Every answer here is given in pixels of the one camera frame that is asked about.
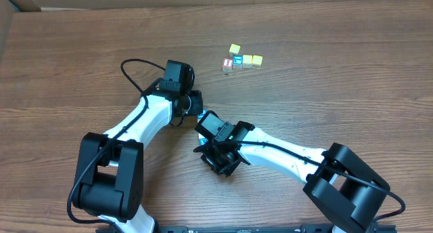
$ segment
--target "wood grain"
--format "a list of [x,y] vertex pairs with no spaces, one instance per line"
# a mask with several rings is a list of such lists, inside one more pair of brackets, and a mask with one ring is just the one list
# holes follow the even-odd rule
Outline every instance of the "wood grain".
[[[0,231],[92,232],[66,215],[78,148],[139,94],[120,63],[191,64],[207,108],[275,137],[352,148],[407,203],[384,220],[431,232],[433,0],[351,1],[15,14],[0,67]],[[224,75],[229,44],[264,56]],[[158,69],[126,66],[145,87]],[[192,152],[195,119],[145,151],[145,210],[162,225],[326,222],[302,186],[262,167],[218,177]],[[380,213],[398,205],[387,198]],[[79,217],[89,217],[74,211]]]

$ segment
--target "black cable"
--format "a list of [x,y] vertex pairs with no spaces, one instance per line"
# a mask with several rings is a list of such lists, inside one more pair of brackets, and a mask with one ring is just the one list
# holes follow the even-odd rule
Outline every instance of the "black cable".
[[160,66],[160,65],[158,65],[158,64],[155,64],[155,63],[153,63],[153,62],[150,62],[150,61],[148,61],[148,60],[142,60],[142,59],[128,59],[128,60],[123,60],[122,61],[122,64],[120,64],[120,69],[122,70],[122,73],[125,75],[125,77],[134,85],[134,87],[135,88],[137,88],[138,89],[138,91],[140,92],[140,93],[143,93],[143,90],[140,88],[140,86],[138,86],[137,84],[136,84],[136,82],[134,81],[134,80],[132,80],[132,78],[130,78],[129,77],[129,75],[124,71],[124,68],[123,68],[123,66],[126,64],[126,63],[129,63],[129,62],[143,62],[143,63],[146,63],[146,64],[150,64],[150,65],[152,65],[152,66],[155,66],[156,68],[160,68],[161,70],[163,70],[163,71],[165,71],[165,68],[164,67],[162,67],[162,66]]
[[396,210],[396,211],[391,212],[391,213],[386,213],[386,214],[383,214],[383,215],[379,215],[379,216],[377,216],[377,217],[375,217],[373,219],[373,222],[376,222],[377,220],[384,219],[384,218],[387,218],[387,217],[392,217],[392,216],[395,216],[395,215],[399,215],[403,211],[405,211],[405,209],[406,209],[406,204],[403,201],[403,199],[401,199],[399,196],[397,196],[396,194],[394,194],[393,192],[391,192],[389,190],[383,189],[382,187],[380,187],[380,186],[378,186],[376,184],[373,184],[373,183],[370,183],[370,182],[366,182],[366,181],[364,181],[362,179],[356,178],[355,176],[349,175],[349,174],[347,174],[345,172],[341,172],[341,171],[339,171],[337,169],[333,169],[333,168],[331,168],[331,167],[329,167],[327,165],[323,165],[321,163],[313,161],[313,160],[311,160],[311,159],[309,159],[309,158],[307,158],[305,156],[301,156],[299,154],[296,154],[295,152],[292,152],[292,151],[290,151],[290,150],[288,150],[286,148],[283,148],[283,147],[275,145],[275,144],[270,144],[270,143],[267,143],[267,142],[249,142],[249,141],[222,141],[222,142],[213,141],[212,143],[198,146],[193,151],[194,152],[201,152],[204,149],[207,149],[207,147],[209,147],[210,145],[212,145],[212,146],[218,146],[218,145],[228,145],[228,144],[247,144],[247,145],[268,146],[268,147],[276,148],[276,149],[278,149],[280,151],[283,151],[283,152],[285,152],[285,153],[287,153],[289,155],[292,155],[292,156],[294,156],[296,158],[299,158],[300,160],[303,160],[303,161],[305,161],[307,163],[316,165],[316,166],[318,166],[321,169],[326,169],[326,170],[328,170],[328,171],[330,171],[332,173],[335,173],[335,174],[340,175],[342,177],[345,177],[347,179],[351,179],[351,180],[356,181],[356,182],[358,182],[360,184],[363,184],[364,186],[369,186],[369,187],[375,188],[376,190],[379,190],[380,192],[383,192],[386,195],[391,196],[393,199],[397,200],[397,202],[400,203],[401,207],[400,207],[399,210]]
[[75,185],[72,187],[71,191],[69,192],[69,197],[68,197],[68,202],[66,205],[66,211],[68,212],[68,216],[69,218],[78,224],[97,224],[97,223],[107,223],[110,224],[111,226],[118,228],[118,226],[116,226],[116,224],[110,220],[107,219],[92,219],[92,220],[87,220],[87,219],[78,219],[74,216],[74,214],[72,213],[72,196],[74,195],[76,189],[78,188],[78,186],[80,185],[81,181],[83,180],[84,176],[86,175],[86,173],[89,171],[89,169],[96,164],[96,162],[102,158],[105,153],[106,150],[111,148],[112,144],[114,142],[116,142],[117,138],[119,138],[125,131],[127,131],[136,121],[138,121],[138,119],[140,119],[141,116],[143,116],[143,114],[145,113],[145,111],[149,108],[149,102],[147,100],[146,95],[150,94],[150,91],[155,88],[157,86],[157,84],[159,84],[161,78],[156,79],[146,90],[142,90],[140,88],[140,86],[138,86],[136,84],[136,82],[134,82],[134,80],[132,80],[132,78],[129,77],[129,75],[124,71],[124,64],[126,64],[127,62],[143,62],[143,63],[147,63],[147,64],[151,64],[152,66],[158,67],[162,70],[165,70],[164,67],[161,67],[153,62],[147,61],[147,60],[140,60],[140,59],[129,59],[129,60],[125,60],[122,62],[122,64],[120,64],[120,69],[122,70],[123,75],[139,90],[141,96],[143,96],[144,100],[145,100],[145,105],[143,107],[143,110],[132,120],[130,121],[127,125],[125,125],[114,137],[112,137],[107,144],[101,148],[101,150],[99,150],[96,155],[93,157],[93,159],[91,160],[91,162],[87,165],[87,167],[85,168],[85,170],[81,173],[80,177],[77,179]]

